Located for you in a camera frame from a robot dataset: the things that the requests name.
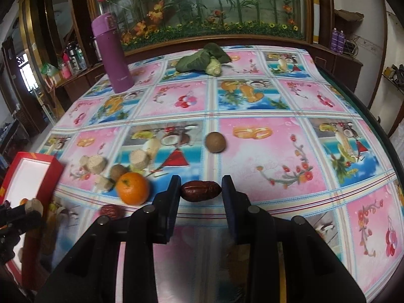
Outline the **beige cake piece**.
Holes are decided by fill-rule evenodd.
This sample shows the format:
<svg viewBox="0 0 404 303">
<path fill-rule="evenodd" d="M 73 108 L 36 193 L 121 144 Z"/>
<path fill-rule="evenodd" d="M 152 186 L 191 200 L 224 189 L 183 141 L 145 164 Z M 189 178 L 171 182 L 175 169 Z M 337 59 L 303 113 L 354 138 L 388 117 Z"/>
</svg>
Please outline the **beige cake piece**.
<svg viewBox="0 0 404 303">
<path fill-rule="evenodd" d="M 98 174 L 95 177 L 94 186 L 98 192 L 106 193 L 113 189 L 114 183 L 110 179 Z"/>
<path fill-rule="evenodd" d="M 31 200 L 28 200 L 25 205 L 25 213 L 31 213 L 31 212 L 38 212 L 40 216 L 43 215 L 43 205 L 39 199 L 33 198 Z"/>
<path fill-rule="evenodd" d="M 101 155 L 82 156 L 80 166 L 92 174 L 101 174 L 107 165 L 107 159 Z"/>
<path fill-rule="evenodd" d="M 130 168 L 134 170 L 144 170 L 148 167 L 150 157 L 148 154 L 141 150 L 133 150 L 130 152 Z"/>
</svg>

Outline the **red gift box tray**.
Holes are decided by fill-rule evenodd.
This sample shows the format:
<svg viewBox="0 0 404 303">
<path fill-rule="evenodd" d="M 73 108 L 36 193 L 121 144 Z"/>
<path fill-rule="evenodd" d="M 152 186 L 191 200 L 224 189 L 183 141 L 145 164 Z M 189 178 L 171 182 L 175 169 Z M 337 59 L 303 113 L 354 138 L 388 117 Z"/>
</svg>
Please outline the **red gift box tray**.
<svg viewBox="0 0 404 303">
<path fill-rule="evenodd" d="M 39 199 L 43 205 L 41 225 L 22 235 L 14 252 L 22 252 L 21 258 L 14 257 L 6 263 L 16 280 L 25 288 L 38 289 L 44 282 L 39 266 L 39 255 L 44 223 L 54 189 L 64 170 L 64 165 L 52 155 L 19 152 L 8 168 L 1 185 L 1 202 L 10 202 L 17 207 L 23 198 Z"/>
</svg>

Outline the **red date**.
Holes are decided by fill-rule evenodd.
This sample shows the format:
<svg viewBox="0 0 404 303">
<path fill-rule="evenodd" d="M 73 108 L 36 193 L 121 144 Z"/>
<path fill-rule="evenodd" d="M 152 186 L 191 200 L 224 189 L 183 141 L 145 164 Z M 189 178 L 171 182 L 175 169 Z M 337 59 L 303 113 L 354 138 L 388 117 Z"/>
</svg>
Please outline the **red date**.
<svg viewBox="0 0 404 303">
<path fill-rule="evenodd" d="M 214 181 L 189 181 L 181 187 L 182 199 L 191 203 L 211 200 L 221 192 L 220 185 Z"/>
<path fill-rule="evenodd" d="M 99 209 L 99 215 L 108 216 L 111 220 L 117 220 L 125 217 L 125 210 L 119 205 L 108 204 Z"/>
</svg>

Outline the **small brown round fruit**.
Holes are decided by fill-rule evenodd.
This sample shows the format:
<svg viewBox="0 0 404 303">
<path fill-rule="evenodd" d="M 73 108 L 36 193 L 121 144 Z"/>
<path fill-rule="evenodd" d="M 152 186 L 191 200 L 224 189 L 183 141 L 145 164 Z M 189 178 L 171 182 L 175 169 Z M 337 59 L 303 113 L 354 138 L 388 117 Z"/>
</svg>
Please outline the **small brown round fruit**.
<svg viewBox="0 0 404 303">
<path fill-rule="evenodd" d="M 128 169 L 121 165 L 121 164 L 115 164 L 110 168 L 110 174 L 109 178 L 113 182 L 117 182 L 117 180 L 124 174 L 128 173 Z"/>
</svg>

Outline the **pink bottle on cabinet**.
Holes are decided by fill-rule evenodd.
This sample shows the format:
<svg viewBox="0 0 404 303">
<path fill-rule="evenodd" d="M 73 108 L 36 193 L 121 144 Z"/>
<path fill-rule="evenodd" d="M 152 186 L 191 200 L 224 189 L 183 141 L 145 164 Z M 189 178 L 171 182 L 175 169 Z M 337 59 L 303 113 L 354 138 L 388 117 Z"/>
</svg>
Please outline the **pink bottle on cabinet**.
<svg viewBox="0 0 404 303">
<path fill-rule="evenodd" d="M 66 53 L 63 53 L 61 56 L 59 68 L 64 79 L 70 79 L 72 77 L 72 72 L 69 66 L 69 58 Z"/>
</svg>

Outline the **fruit pattern tablecloth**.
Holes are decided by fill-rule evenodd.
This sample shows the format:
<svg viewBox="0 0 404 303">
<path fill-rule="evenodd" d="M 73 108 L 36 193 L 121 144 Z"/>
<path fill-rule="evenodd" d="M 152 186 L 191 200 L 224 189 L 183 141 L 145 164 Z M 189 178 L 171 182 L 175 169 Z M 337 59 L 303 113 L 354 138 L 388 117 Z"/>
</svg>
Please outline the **fruit pattern tablecloth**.
<svg viewBox="0 0 404 303">
<path fill-rule="evenodd" d="M 134 85 L 116 94 L 101 77 L 72 102 L 39 152 L 65 166 L 49 212 L 40 265 L 53 271 L 108 204 L 97 174 L 80 166 L 101 155 L 139 173 L 150 196 L 170 178 L 232 177 L 236 189 L 271 215 L 303 216 L 358 283 L 368 302 L 393 294 L 403 277 L 403 171 L 389 138 L 355 96 L 310 54 L 278 46 L 228 46 L 218 77 L 177 72 L 186 51 L 130 64 Z M 211 132 L 227 148 L 206 149 Z M 150 157 L 130 168 L 130 152 Z"/>
</svg>

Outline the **wooden side cabinet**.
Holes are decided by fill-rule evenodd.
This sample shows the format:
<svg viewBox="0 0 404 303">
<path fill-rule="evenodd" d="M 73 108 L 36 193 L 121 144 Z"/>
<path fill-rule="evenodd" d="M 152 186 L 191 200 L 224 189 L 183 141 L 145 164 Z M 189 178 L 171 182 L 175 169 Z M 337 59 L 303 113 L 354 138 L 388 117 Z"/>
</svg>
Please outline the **wooden side cabinet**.
<svg viewBox="0 0 404 303">
<path fill-rule="evenodd" d="M 343 84 L 352 93 L 355 92 L 363 63 L 317 44 L 312 44 L 307 48 L 317 69 L 331 75 L 333 79 L 339 84 Z"/>
</svg>

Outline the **purple thermos bottle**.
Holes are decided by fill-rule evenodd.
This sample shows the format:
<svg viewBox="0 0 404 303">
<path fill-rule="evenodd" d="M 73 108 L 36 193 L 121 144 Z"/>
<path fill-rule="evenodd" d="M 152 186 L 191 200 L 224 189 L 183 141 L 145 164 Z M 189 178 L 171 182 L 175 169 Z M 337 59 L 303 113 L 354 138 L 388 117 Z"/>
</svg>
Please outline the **purple thermos bottle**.
<svg viewBox="0 0 404 303">
<path fill-rule="evenodd" d="M 92 31 L 113 91 L 118 94 L 129 90 L 134 80 L 126 63 L 114 15 L 107 12 L 95 18 Z"/>
</svg>

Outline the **purple spray bottles pair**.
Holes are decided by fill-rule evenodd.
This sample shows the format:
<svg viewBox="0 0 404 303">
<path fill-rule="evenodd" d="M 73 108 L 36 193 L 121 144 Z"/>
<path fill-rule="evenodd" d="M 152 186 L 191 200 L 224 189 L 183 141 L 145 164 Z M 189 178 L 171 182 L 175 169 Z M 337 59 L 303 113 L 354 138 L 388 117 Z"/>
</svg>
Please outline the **purple spray bottles pair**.
<svg viewBox="0 0 404 303">
<path fill-rule="evenodd" d="M 330 49 L 338 54 L 343 54 L 345 42 L 346 37 L 343 31 L 338 31 L 336 28 L 333 28 Z"/>
</svg>

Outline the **green leafy cabbage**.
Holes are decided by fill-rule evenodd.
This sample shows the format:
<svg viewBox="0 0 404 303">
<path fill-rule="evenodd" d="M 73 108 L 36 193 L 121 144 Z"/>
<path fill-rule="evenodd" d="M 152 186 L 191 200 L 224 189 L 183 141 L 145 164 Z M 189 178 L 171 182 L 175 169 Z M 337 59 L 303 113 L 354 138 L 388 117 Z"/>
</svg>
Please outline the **green leafy cabbage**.
<svg viewBox="0 0 404 303">
<path fill-rule="evenodd" d="M 218 77 L 222 74 L 222 65 L 232 63 L 232 58 L 216 43 L 208 43 L 201 50 L 189 56 L 183 56 L 175 65 L 177 72 L 198 71 Z"/>
</svg>

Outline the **glass flower display panel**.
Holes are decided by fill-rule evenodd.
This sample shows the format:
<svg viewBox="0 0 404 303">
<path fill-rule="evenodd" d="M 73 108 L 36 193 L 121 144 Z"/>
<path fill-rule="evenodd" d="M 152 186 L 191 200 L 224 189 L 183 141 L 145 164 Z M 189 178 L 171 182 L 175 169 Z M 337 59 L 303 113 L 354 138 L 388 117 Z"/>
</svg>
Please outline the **glass flower display panel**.
<svg viewBox="0 0 404 303">
<path fill-rule="evenodd" d="M 199 36 L 254 34 L 303 40 L 305 0 L 88 0 L 112 13 L 124 51 Z"/>
</svg>

